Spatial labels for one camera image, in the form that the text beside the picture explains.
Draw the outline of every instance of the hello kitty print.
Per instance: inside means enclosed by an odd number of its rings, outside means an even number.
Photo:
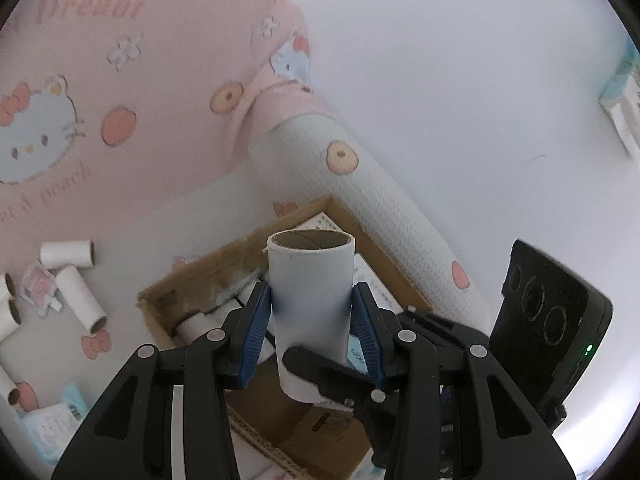
[[[0,269],[104,242],[324,113],[286,0],[21,0],[0,30]]]
[[[41,176],[80,135],[64,77],[51,77],[42,91],[20,83],[0,102],[0,182],[19,184]]]

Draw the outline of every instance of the tissue packet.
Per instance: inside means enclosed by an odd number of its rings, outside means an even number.
[[[62,391],[62,402],[48,408],[33,410],[18,416],[18,424],[33,444],[44,463],[55,466],[89,407],[78,389],[70,384]]]
[[[640,164],[640,54],[631,38],[600,104],[613,121],[629,155]]]

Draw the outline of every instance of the silver screw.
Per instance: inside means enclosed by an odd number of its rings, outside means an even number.
[[[486,357],[487,354],[486,348],[482,345],[471,345],[469,351],[471,352],[471,355],[478,358]]]
[[[144,345],[138,348],[138,357],[146,359],[147,357],[151,357],[156,352],[156,349],[151,345]]]
[[[207,333],[207,339],[213,342],[222,341],[225,337],[225,331],[220,328],[214,328]]]
[[[404,341],[405,343],[413,343],[416,339],[415,332],[412,330],[401,330],[398,332],[398,339],[400,341]]]
[[[373,400],[373,402],[376,402],[378,404],[382,404],[383,402],[385,402],[386,399],[386,393],[383,392],[382,390],[379,389],[375,389],[371,391],[371,400]]]

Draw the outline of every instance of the white wall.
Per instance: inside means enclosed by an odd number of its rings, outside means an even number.
[[[640,399],[640,173],[598,106],[626,34],[606,0],[293,0],[316,89],[495,305],[516,238],[606,293],[614,321],[556,433],[577,472]]]

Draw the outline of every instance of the hello kitty face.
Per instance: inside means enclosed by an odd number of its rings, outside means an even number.
[[[78,135],[65,78],[51,77],[42,92],[21,83],[0,102],[0,182],[18,184],[45,173]]]
[[[295,79],[309,84],[309,42],[304,36],[295,36],[271,56],[271,67],[284,79]]]

